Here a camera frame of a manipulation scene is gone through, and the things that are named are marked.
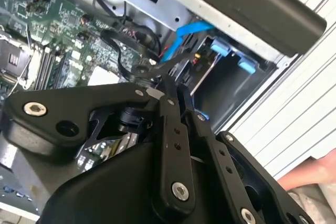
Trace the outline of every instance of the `red wire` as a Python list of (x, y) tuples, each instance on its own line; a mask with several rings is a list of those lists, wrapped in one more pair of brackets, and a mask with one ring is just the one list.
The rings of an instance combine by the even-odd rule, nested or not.
[(168, 50), (169, 47), (170, 47), (170, 46), (165, 46), (165, 47), (164, 47), (163, 51), (162, 51), (162, 52), (160, 53), (160, 55), (159, 55), (159, 58), (161, 58), (161, 57), (163, 56), (164, 52), (166, 52), (166, 51)]

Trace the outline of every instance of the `metal frame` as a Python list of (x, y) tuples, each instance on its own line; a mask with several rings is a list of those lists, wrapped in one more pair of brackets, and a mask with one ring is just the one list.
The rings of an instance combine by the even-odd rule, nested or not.
[(247, 48), (260, 55), (268, 61), (275, 62), (280, 60), (282, 54), (274, 47), (270, 46), (246, 28), (236, 23), (210, 4), (203, 0), (178, 0), (187, 9), (207, 20), (219, 30), (225, 32), (237, 42), (245, 45)]

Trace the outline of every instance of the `black mechanical linkage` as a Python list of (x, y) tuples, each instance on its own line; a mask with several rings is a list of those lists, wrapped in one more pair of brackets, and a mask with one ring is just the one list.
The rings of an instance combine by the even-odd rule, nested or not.
[[(5, 101), (0, 141), (18, 148), (12, 171), (38, 202), (39, 224), (313, 224), (234, 136), (214, 136), (187, 87), (163, 76), (157, 88), (120, 83)], [(83, 146), (127, 132), (141, 140), (73, 172)]]

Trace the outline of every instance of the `screw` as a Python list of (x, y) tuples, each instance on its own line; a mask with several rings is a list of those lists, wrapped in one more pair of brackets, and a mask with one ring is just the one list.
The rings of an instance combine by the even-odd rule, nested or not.
[(226, 134), (225, 138), (228, 139), (230, 142), (233, 142), (233, 137), (231, 137), (229, 134)]
[(140, 90), (137, 89), (135, 92), (136, 92), (138, 95), (140, 95), (140, 96), (143, 97), (143, 93), (142, 93)]
[(28, 102), (23, 106), (23, 110), (26, 114), (32, 116), (43, 116), (47, 113), (47, 108), (38, 102)]
[(189, 199), (189, 191), (182, 183), (175, 182), (172, 185), (172, 192), (174, 196), (181, 201), (187, 201)]
[(246, 208), (243, 208), (240, 214), (247, 224), (256, 224), (256, 219), (254, 218), (253, 214)]
[(303, 224), (309, 224), (309, 222), (302, 215), (300, 215), (300, 220), (302, 221)]
[(198, 119), (200, 119), (201, 121), (205, 121), (205, 117), (204, 117), (204, 115), (198, 114), (197, 117), (198, 117)]
[(170, 103), (171, 105), (175, 105), (175, 102), (173, 102), (172, 100), (168, 99), (167, 101), (168, 101), (168, 103)]

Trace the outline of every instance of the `capacitor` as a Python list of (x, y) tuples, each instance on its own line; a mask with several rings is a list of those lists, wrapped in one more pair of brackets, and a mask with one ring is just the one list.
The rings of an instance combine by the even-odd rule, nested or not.
[(80, 17), (80, 22), (82, 23), (82, 25), (85, 25), (89, 22), (93, 21), (93, 16), (89, 15), (89, 14), (83, 14), (83, 16)]

